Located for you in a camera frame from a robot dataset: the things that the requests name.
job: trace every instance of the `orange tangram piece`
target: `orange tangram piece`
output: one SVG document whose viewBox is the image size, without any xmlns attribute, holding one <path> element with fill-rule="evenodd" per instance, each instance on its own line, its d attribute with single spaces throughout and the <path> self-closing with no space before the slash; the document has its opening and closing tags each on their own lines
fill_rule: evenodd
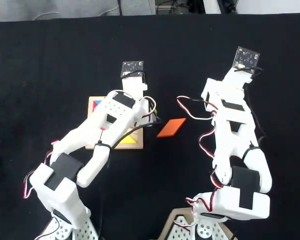
<svg viewBox="0 0 300 240">
<path fill-rule="evenodd" d="M 170 119 L 156 137 L 165 138 L 174 136 L 185 120 L 185 118 Z"/>
</svg>

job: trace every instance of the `gray fabric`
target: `gray fabric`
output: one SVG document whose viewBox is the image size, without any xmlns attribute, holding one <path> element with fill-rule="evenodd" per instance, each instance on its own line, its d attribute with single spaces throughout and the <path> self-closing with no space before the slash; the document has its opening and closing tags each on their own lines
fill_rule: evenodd
<svg viewBox="0 0 300 240">
<path fill-rule="evenodd" d="M 121 0 L 122 14 L 155 14 L 155 0 Z M 117 0 L 0 0 L 0 22 L 119 15 Z"/>
</svg>

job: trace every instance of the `black fabric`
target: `black fabric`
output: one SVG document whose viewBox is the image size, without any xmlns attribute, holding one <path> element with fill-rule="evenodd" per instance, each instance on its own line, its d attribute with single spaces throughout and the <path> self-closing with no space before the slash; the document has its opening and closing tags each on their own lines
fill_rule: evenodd
<svg viewBox="0 0 300 240">
<path fill-rule="evenodd" d="M 50 213 L 34 192 L 22 199 L 23 177 L 87 117 L 89 96 L 122 88 L 123 61 L 144 61 L 147 94 L 168 120 L 186 116 L 176 96 L 198 98 L 208 77 L 224 77 L 238 46 L 260 53 L 264 72 L 248 87 L 273 185 L 269 218 L 236 221 L 237 235 L 300 239 L 300 14 L 0 23 L 0 239 L 34 239 L 44 229 Z M 187 104 L 209 115 L 202 103 Z M 174 137 L 156 138 L 161 127 L 145 129 L 143 150 L 113 151 L 111 166 L 79 189 L 98 229 L 101 188 L 108 240 L 155 239 L 185 197 L 213 190 L 211 159 L 197 146 L 211 123 L 188 118 Z M 213 151 L 214 137 L 205 145 Z M 92 152 L 71 155 L 86 163 Z"/>
</svg>

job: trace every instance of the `white wall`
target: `white wall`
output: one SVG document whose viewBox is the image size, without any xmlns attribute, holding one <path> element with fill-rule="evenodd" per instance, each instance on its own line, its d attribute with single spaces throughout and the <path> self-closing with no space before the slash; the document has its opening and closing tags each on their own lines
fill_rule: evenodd
<svg viewBox="0 0 300 240">
<path fill-rule="evenodd" d="M 217 0 L 203 0 L 207 14 L 220 14 Z M 300 13 L 300 0 L 238 0 L 239 14 Z"/>
</svg>

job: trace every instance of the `wooden base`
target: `wooden base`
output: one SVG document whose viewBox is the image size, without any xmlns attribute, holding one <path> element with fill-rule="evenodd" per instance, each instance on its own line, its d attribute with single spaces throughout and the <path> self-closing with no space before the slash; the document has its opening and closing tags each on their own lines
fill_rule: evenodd
<svg viewBox="0 0 300 240">
<path fill-rule="evenodd" d="M 170 213 L 168 219 L 165 222 L 165 225 L 162 229 L 162 232 L 158 238 L 158 240 L 165 240 L 167 237 L 167 234 L 169 233 L 169 230 L 171 226 L 174 224 L 174 220 L 177 215 L 183 215 L 188 223 L 192 223 L 194 221 L 193 215 L 191 213 L 191 207 L 186 207 L 186 208 L 175 208 L 172 210 Z M 231 239 L 233 236 L 233 233 L 227 228 L 226 225 L 223 223 L 219 223 L 220 227 L 224 231 L 226 237 L 228 239 Z"/>
</svg>

